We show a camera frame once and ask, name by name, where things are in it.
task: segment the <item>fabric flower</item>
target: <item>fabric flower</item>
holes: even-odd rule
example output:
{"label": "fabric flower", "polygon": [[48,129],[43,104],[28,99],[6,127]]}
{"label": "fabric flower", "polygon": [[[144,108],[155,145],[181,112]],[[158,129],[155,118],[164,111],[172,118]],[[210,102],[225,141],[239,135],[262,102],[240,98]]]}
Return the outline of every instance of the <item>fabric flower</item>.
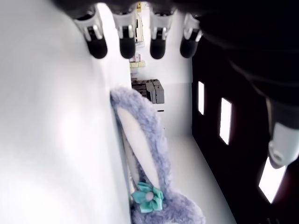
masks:
{"label": "fabric flower", "polygon": [[147,183],[139,182],[138,191],[132,194],[134,201],[140,204],[141,213],[161,211],[163,203],[163,192]]}

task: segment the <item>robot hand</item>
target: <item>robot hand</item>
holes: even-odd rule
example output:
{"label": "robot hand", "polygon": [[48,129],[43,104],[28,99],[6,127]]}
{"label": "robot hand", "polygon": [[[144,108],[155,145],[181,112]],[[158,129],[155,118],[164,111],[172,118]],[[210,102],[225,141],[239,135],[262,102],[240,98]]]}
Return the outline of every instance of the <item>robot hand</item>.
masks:
{"label": "robot hand", "polygon": [[[124,58],[135,53],[135,0],[102,0],[111,9]],[[105,57],[107,46],[97,0],[56,0],[77,24],[90,53]],[[279,3],[248,1],[150,0],[150,53],[160,59],[176,9],[186,12],[180,52],[192,57],[201,36],[222,47],[234,67],[267,99],[269,157],[274,168],[287,166],[299,156],[299,83],[297,21],[280,14]]]}

